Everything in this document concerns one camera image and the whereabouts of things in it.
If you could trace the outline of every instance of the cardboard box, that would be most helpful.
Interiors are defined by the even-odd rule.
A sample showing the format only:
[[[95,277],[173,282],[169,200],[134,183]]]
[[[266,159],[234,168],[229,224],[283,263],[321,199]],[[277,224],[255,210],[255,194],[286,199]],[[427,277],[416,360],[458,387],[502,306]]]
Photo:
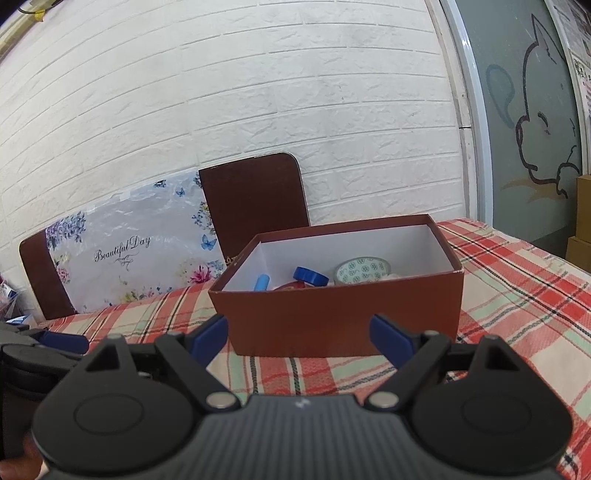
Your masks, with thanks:
[[[591,243],[591,175],[577,179],[577,237]]]
[[[566,260],[591,273],[591,244],[575,236],[570,237]]]
[[[387,260],[402,278],[273,291],[302,266],[333,277],[356,257]],[[252,291],[260,274],[267,291]],[[377,351],[369,320],[383,313],[416,332],[455,340],[464,272],[429,215],[360,220],[257,235],[217,279],[209,295],[229,322],[238,355],[365,356]]]

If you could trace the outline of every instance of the white brick wall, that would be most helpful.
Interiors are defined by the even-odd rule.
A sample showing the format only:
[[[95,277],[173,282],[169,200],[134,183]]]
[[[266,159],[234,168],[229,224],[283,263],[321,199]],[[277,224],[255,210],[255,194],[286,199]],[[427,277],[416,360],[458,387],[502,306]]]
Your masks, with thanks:
[[[0,271],[28,288],[20,241],[87,202],[274,151],[313,223],[465,215],[424,2],[63,2],[0,64]]]

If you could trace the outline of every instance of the tape roll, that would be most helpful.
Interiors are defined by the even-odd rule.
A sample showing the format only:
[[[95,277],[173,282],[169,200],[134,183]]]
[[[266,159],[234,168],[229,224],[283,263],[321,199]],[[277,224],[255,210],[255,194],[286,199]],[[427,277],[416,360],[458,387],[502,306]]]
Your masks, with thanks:
[[[328,277],[306,267],[297,267],[294,272],[294,279],[305,281],[315,287],[325,287],[329,282]]]
[[[390,264],[383,258],[357,257],[335,268],[335,284],[352,285],[381,280],[390,275]]]

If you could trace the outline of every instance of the floral plastic cover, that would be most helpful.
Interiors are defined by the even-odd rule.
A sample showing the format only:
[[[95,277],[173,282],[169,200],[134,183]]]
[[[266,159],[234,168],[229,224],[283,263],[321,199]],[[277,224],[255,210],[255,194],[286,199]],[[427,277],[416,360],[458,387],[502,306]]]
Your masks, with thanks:
[[[226,267],[194,170],[62,218],[46,238],[79,313],[203,283]]]

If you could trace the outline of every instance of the red checkered tablecloth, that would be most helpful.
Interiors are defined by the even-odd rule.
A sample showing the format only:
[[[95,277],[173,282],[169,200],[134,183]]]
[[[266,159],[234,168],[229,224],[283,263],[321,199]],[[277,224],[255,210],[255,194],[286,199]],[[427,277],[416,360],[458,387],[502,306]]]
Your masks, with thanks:
[[[591,275],[562,259],[473,220],[439,224],[466,271],[458,341],[503,337],[569,406],[574,433],[560,462],[569,479],[591,479]],[[151,342],[193,329],[215,313],[209,284],[56,320],[57,332],[97,344],[108,333]],[[381,356],[261,358],[230,345],[209,370],[243,401],[251,393],[366,395],[394,372]]]

